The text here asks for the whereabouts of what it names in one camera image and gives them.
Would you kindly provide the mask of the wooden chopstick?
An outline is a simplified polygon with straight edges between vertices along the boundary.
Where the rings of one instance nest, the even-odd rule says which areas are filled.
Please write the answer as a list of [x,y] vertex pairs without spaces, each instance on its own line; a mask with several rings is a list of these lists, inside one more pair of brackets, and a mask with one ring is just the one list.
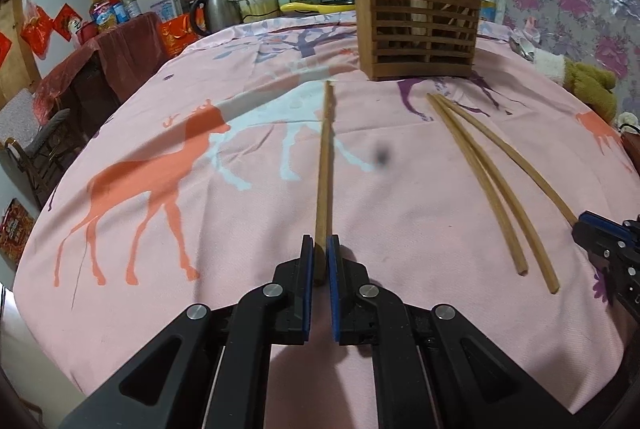
[[332,234],[333,194],[333,85],[324,82],[317,185],[316,224],[314,224],[314,283],[326,281],[326,246]]
[[457,103],[454,103],[452,100],[448,100],[448,98],[442,95],[436,95],[436,100],[439,103],[444,104],[446,108],[453,111],[456,115],[461,117],[471,126],[474,126],[477,131],[480,131],[481,134],[485,135],[488,140],[494,143],[497,147],[499,147],[513,162],[515,162],[518,167],[520,167],[529,178],[536,183],[536,185],[544,192],[552,204],[555,205],[556,209],[559,210],[561,215],[563,215],[564,219],[570,224],[571,227],[577,223],[576,214],[568,207],[568,204],[563,200],[563,198],[559,195],[559,193],[549,184],[549,182],[541,175],[541,173],[534,168],[534,166],[526,160],[515,148],[513,148],[510,144],[503,141],[503,139],[494,131],[485,126],[484,123],[480,122],[477,118],[472,116],[469,112],[463,109]]
[[[454,118],[454,112],[445,107],[445,110],[448,112],[451,118]],[[525,212],[522,204],[518,200],[518,197],[515,196],[511,186],[508,184],[505,178],[503,178],[502,173],[497,168],[495,163],[490,159],[487,152],[484,151],[483,147],[477,143],[472,137],[472,134],[466,131],[465,127],[454,118],[454,121],[460,126],[460,131],[463,134],[463,137],[466,141],[468,141],[474,149],[475,154],[480,158],[480,163],[483,165],[483,168],[487,171],[490,181],[492,185],[495,187],[495,190],[498,193],[498,196],[503,204],[504,209],[506,209],[506,213],[511,221],[511,217],[518,223],[524,237],[529,245],[530,250],[536,259],[539,270],[541,271],[542,277],[544,278],[544,282],[549,290],[549,293],[554,295],[560,290],[560,282],[558,276],[554,271],[551,260],[549,259],[548,253],[546,249],[544,249],[544,245],[542,245],[542,241],[533,226],[532,221],[529,220],[528,215]]]
[[512,223],[506,213],[506,209],[504,209],[498,193],[490,181],[487,171],[480,163],[480,158],[475,154],[470,143],[463,137],[463,134],[460,131],[460,126],[457,125],[454,118],[451,118],[444,106],[438,103],[436,96],[434,94],[428,94],[426,98],[434,108],[434,111],[437,112],[440,119],[442,119],[442,122],[445,123],[445,126],[451,133],[454,141],[460,149],[460,152],[462,152],[465,161],[468,163],[475,178],[477,179],[478,184],[480,184],[480,188],[483,189],[488,200],[489,207],[491,211],[494,212],[504,241],[508,246],[516,273],[521,276],[526,275],[528,272],[528,264],[520,241],[518,240],[518,235],[516,235],[514,227],[512,227]]

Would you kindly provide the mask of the brown leather case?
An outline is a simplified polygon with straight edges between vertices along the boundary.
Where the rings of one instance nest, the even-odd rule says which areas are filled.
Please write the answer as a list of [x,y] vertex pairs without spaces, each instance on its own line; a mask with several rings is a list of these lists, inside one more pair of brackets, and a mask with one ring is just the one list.
[[634,169],[640,173],[640,135],[629,132],[620,134],[623,148],[634,165]]

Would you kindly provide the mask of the olive green plush towel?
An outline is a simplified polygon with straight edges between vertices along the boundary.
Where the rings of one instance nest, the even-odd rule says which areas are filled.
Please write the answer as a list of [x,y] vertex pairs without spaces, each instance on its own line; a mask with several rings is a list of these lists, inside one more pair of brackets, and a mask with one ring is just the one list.
[[555,55],[536,48],[533,60],[536,71],[562,86],[582,103],[590,107],[605,122],[611,123],[617,110],[613,93],[614,72],[589,64],[574,62],[563,55]]

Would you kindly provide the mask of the pink animal print tablecloth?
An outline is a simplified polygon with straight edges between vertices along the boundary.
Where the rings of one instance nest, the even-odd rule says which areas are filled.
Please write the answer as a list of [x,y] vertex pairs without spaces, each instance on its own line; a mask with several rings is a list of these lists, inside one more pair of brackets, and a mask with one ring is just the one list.
[[44,206],[14,293],[44,353],[90,393],[188,305],[267,282],[314,229],[323,93],[332,88],[333,230],[375,282],[449,303],[569,409],[614,377],[634,322],[544,192],[476,141],[527,213],[560,282],[518,275],[488,200],[428,96],[459,104],[570,210],[639,211],[616,132],[506,45],[468,79],[374,82],[349,14],[271,19],[199,40],[107,118]]

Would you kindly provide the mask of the wooden slatted utensil holder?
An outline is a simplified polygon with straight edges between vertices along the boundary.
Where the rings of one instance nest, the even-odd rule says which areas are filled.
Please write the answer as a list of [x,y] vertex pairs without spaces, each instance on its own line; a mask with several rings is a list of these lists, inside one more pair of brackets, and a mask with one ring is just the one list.
[[355,0],[360,69],[371,80],[472,74],[480,0]]

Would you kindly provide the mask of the wooden chair with cushion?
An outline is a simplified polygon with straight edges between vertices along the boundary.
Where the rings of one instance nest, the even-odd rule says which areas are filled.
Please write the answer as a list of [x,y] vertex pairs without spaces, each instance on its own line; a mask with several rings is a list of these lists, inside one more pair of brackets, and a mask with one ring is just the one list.
[[34,104],[32,93],[21,89],[1,108],[1,146],[26,176],[32,196],[42,208],[42,198],[51,194],[55,170],[63,171],[62,159],[73,152],[73,146],[66,143],[70,110],[55,111],[41,124]]

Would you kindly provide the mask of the yellow ladle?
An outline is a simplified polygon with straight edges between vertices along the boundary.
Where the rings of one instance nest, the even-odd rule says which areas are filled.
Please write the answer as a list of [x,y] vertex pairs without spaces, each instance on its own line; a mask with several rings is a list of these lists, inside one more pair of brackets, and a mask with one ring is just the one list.
[[337,3],[304,3],[304,2],[290,2],[281,6],[281,12],[284,14],[332,14],[339,12],[355,11],[356,5],[354,2],[337,2]]

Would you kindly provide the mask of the stainless steel kettle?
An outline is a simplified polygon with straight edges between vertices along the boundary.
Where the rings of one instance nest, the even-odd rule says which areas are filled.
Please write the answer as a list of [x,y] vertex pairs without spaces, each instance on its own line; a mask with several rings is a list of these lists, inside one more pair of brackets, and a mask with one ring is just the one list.
[[235,0],[194,0],[189,19],[193,32],[200,37],[210,36],[242,22]]

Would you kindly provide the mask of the cooking oil bottle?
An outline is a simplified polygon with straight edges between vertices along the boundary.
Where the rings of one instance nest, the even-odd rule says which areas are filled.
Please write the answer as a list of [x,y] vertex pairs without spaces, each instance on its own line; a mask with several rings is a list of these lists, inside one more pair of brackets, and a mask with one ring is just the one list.
[[117,25],[117,17],[110,0],[92,0],[89,13],[99,32],[104,32]]

